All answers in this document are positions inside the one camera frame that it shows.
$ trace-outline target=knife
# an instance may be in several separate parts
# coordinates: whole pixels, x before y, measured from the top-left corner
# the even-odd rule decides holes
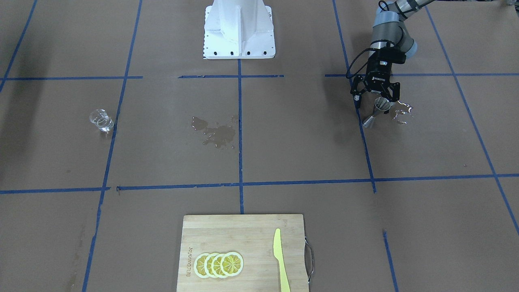
[[[279,262],[279,279],[281,282],[281,292],[290,292],[289,279],[286,276],[285,262],[283,261],[283,249],[281,247],[281,230],[276,229],[274,233],[274,257]]]

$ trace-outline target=cutting board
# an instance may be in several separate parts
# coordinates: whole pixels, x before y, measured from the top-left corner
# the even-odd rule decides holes
[[[303,215],[187,215],[182,227],[177,292],[281,292],[273,240],[281,244],[291,292],[308,292]],[[201,253],[236,251],[243,257],[240,274],[200,278],[194,269]]]

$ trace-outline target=lemon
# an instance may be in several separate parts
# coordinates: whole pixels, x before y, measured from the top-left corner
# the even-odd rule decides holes
[[[216,257],[214,257],[213,261],[211,262],[213,275],[215,275],[218,278],[227,278],[227,276],[224,274],[224,272],[222,272],[222,269],[220,267],[220,263],[222,262],[224,255],[225,254],[218,254]]]
[[[195,260],[195,274],[197,276],[199,276],[200,278],[209,278],[209,276],[207,275],[205,269],[203,268],[204,267],[204,262],[207,258],[209,254],[208,253],[203,253],[203,254],[200,254],[196,260]]]
[[[220,269],[226,276],[236,276],[243,269],[243,257],[241,254],[231,251],[222,257]]]
[[[206,259],[203,261],[203,270],[206,272],[206,275],[211,277],[211,278],[217,278],[213,274],[213,267],[211,266],[211,264],[213,263],[214,257],[216,257],[219,254],[220,253],[209,254],[209,255],[207,255]]]

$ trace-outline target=spilled water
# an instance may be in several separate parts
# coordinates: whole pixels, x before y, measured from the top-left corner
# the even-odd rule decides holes
[[[231,123],[235,125],[238,122],[237,116],[232,116]],[[216,123],[216,128],[210,128],[209,123],[198,118],[193,117],[193,120],[191,121],[191,127],[195,131],[202,131],[203,134],[207,137],[202,144],[207,145],[214,143],[214,146],[216,148],[221,148],[222,146],[227,146],[227,144],[230,144],[231,149],[234,149],[234,145],[231,143],[234,139],[234,135],[236,134],[236,131],[231,126],[219,126],[219,123]]]
[[[411,115],[412,109],[409,104],[397,101],[391,108],[391,118],[400,125],[406,125],[414,117]]]

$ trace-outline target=metal handle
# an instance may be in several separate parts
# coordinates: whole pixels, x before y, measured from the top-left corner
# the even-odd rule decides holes
[[[313,272],[315,271],[315,269],[314,269],[315,265],[313,264],[313,249],[312,249],[312,246],[308,243],[308,239],[306,238],[306,236],[305,236],[305,245],[310,248],[310,256],[311,256],[311,261],[312,261],[312,270],[310,271],[310,274],[308,275],[308,284],[310,284],[310,278],[312,278]]]

